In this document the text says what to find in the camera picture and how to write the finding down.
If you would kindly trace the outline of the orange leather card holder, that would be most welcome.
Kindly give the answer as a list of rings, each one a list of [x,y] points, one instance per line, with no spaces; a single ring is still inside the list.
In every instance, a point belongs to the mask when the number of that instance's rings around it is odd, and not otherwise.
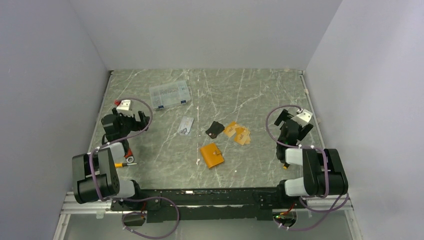
[[[206,163],[209,169],[223,163],[225,160],[223,158],[222,152],[217,147],[215,143],[210,143],[199,149],[204,162]]]

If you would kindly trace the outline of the small orange card sleeve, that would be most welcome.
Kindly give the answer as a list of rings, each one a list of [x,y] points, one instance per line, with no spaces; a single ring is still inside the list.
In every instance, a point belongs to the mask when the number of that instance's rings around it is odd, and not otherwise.
[[[239,126],[235,129],[234,141],[242,146],[249,145],[251,142],[251,132],[244,126]]]

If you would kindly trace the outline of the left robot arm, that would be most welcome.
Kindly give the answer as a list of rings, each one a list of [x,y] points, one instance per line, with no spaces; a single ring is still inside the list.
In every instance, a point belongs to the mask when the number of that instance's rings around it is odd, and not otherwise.
[[[127,137],[131,132],[146,129],[149,122],[150,117],[143,111],[125,116],[116,108],[100,120],[104,130],[102,146],[93,153],[72,157],[73,194],[79,204],[122,198],[131,210],[143,205],[144,196],[138,192],[137,182],[120,180],[115,164],[133,156]]]

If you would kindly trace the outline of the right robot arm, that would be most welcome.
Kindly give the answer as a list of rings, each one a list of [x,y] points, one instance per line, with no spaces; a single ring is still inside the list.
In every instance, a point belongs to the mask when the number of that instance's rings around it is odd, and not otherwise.
[[[302,177],[283,180],[282,190],[275,194],[276,203],[289,207],[295,197],[317,197],[345,195],[348,193],[348,180],[336,149],[316,149],[314,146],[301,146],[300,141],[314,127],[310,121],[312,113],[301,110],[297,115],[282,110],[274,125],[280,133],[276,139],[276,157],[287,169],[300,166]]]

